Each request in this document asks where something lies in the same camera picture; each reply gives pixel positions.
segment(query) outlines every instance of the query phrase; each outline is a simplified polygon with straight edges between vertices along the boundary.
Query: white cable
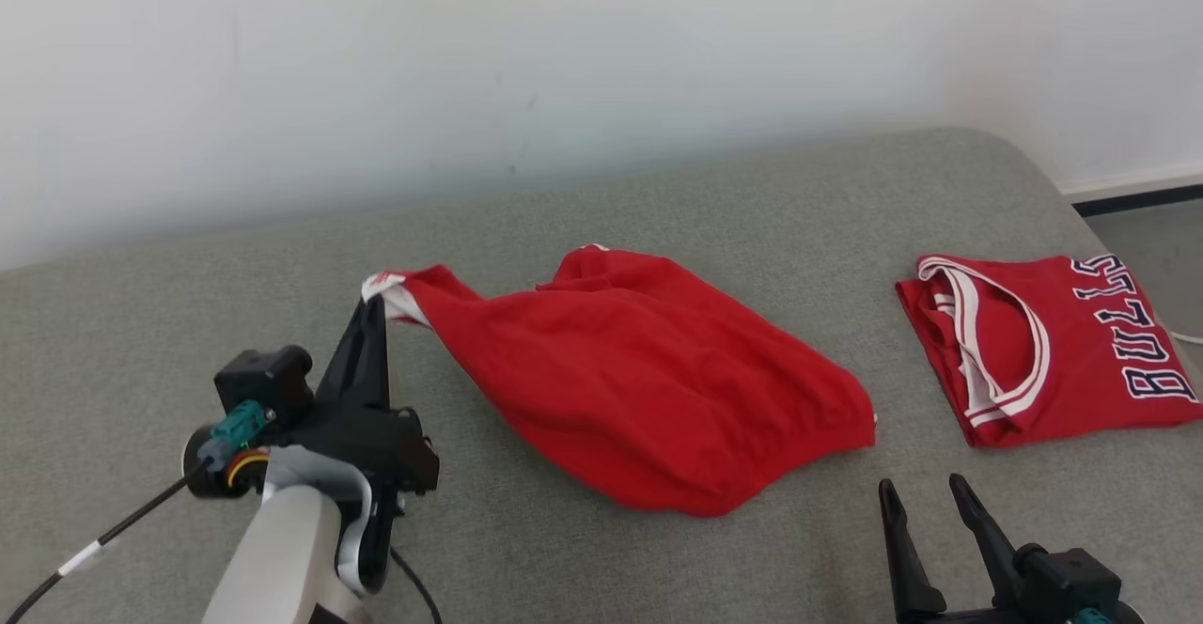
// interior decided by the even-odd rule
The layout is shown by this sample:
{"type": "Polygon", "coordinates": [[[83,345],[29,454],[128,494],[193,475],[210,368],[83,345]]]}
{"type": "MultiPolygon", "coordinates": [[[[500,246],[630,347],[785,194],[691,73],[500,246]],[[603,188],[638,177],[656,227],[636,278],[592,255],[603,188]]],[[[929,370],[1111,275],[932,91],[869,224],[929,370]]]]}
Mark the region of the white cable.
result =
{"type": "Polygon", "coordinates": [[[1187,345],[1203,345],[1203,338],[1195,338],[1191,335],[1183,335],[1181,333],[1174,333],[1173,329],[1169,332],[1169,337],[1179,343],[1187,343],[1187,345]]]}

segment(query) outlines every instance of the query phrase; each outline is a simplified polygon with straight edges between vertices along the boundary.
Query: teal connector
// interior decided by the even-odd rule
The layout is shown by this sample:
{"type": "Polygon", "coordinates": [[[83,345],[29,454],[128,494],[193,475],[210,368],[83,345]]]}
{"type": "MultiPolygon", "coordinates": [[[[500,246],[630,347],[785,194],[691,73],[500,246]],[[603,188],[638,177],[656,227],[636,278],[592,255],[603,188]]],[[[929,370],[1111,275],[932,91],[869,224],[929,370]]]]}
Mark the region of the teal connector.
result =
{"type": "Polygon", "coordinates": [[[196,456],[213,458],[208,470],[221,471],[235,453],[255,442],[255,436],[274,417],[271,410],[263,410],[257,402],[243,402],[209,432],[209,440],[196,451],[196,456]]]}
{"type": "Polygon", "coordinates": [[[1088,607],[1073,616],[1074,624],[1112,624],[1106,614],[1092,607],[1088,607]]]}
{"type": "Polygon", "coordinates": [[[209,436],[224,440],[237,448],[247,448],[267,427],[267,414],[257,402],[241,402],[221,424],[213,428],[209,436]]]}

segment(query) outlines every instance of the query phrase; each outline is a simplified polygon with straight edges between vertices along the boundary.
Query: white armhole trim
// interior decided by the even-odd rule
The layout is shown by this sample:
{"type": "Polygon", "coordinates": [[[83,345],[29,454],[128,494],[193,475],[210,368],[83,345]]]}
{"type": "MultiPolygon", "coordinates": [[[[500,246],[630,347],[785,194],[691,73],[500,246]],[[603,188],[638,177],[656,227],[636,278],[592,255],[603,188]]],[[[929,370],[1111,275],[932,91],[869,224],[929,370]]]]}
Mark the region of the white armhole trim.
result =
{"type": "Polygon", "coordinates": [[[409,319],[417,323],[431,327],[431,321],[426,319],[422,308],[417,307],[417,299],[402,284],[405,281],[404,274],[381,272],[374,273],[363,281],[363,302],[380,296],[384,301],[384,315],[387,319],[409,319]]]}
{"type": "Polygon", "coordinates": [[[953,316],[953,319],[955,319],[956,298],[947,293],[936,293],[935,299],[936,299],[936,311],[947,313],[947,315],[953,316]]]}
{"type": "Polygon", "coordinates": [[[980,408],[974,410],[974,406],[971,404],[971,409],[966,411],[966,417],[970,418],[971,426],[977,427],[990,422],[990,420],[1002,418],[1006,415],[1019,415],[1030,409],[1036,403],[1036,397],[1039,394],[1041,388],[1044,387],[1044,380],[1048,379],[1051,362],[1048,329],[1044,328],[1043,321],[1039,320],[1039,316],[1036,316],[1032,308],[1029,308],[1027,303],[1020,299],[1018,295],[1003,289],[998,283],[985,278],[984,274],[976,272],[976,269],[966,267],[966,265],[959,265],[955,261],[941,258],[941,256],[932,256],[932,258],[920,261],[919,278],[923,281],[931,280],[937,273],[944,273],[953,286],[953,297],[956,303],[954,329],[956,332],[956,340],[961,345],[962,361],[972,363],[974,367],[973,370],[980,373],[982,379],[985,380],[989,388],[989,399],[994,404],[992,409],[984,410],[980,408]],[[1031,329],[1032,346],[1035,349],[1031,372],[1020,381],[1018,387],[1009,390],[1009,392],[1003,392],[997,381],[985,370],[985,364],[982,363],[982,352],[977,343],[978,295],[972,278],[989,283],[990,286],[995,286],[998,291],[1003,291],[1003,293],[1014,298],[1019,303],[1019,307],[1023,308],[1024,316],[1027,319],[1027,326],[1031,329]]]}

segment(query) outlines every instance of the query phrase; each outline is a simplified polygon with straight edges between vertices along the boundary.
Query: clothing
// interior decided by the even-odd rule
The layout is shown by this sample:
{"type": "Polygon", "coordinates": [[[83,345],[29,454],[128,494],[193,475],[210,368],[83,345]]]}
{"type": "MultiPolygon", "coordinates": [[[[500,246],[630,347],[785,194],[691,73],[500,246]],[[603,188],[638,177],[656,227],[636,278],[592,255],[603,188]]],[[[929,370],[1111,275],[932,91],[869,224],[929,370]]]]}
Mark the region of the clothing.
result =
{"type": "Polygon", "coordinates": [[[896,290],[970,445],[1173,427],[1203,406],[1116,256],[923,256],[896,290]]]}
{"type": "Polygon", "coordinates": [[[485,299],[445,267],[363,285],[426,325],[510,426],[640,510],[724,515],[782,475],[873,445],[855,376],[662,256],[585,246],[485,299]]]}

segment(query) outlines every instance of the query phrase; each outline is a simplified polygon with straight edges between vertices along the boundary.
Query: white wall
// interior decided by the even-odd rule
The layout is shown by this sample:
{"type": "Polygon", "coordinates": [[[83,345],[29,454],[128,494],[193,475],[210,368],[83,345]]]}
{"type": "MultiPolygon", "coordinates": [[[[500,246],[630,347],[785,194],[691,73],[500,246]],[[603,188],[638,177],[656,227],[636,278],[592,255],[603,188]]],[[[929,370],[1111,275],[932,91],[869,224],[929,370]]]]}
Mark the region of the white wall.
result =
{"type": "Polygon", "coordinates": [[[1203,0],[0,0],[0,265],[925,124],[1203,173],[1203,0]]]}

